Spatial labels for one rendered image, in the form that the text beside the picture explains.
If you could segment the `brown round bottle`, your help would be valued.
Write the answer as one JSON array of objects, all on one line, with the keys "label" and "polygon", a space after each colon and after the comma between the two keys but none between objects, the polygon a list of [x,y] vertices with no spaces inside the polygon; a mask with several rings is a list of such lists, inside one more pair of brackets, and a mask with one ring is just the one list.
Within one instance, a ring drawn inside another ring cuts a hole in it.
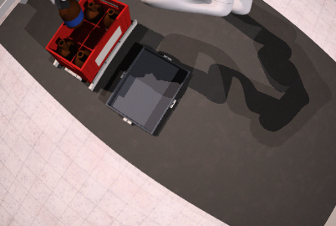
[{"label": "brown round bottle", "polygon": [[77,53],[77,57],[75,59],[75,64],[76,66],[82,68],[84,62],[86,61],[86,59],[89,57],[90,55],[90,51],[88,50],[80,50],[78,53]]}]

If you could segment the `brown bottle with blue band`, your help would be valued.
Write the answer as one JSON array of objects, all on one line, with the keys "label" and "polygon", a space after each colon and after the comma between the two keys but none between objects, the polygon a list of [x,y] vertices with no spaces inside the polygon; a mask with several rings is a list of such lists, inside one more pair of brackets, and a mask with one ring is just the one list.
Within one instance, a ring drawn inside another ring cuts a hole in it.
[{"label": "brown bottle with blue band", "polygon": [[69,0],[70,6],[66,9],[59,9],[59,15],[68,28],[74,29],[79,27],[84,21],[84,13],[78,1]]}]

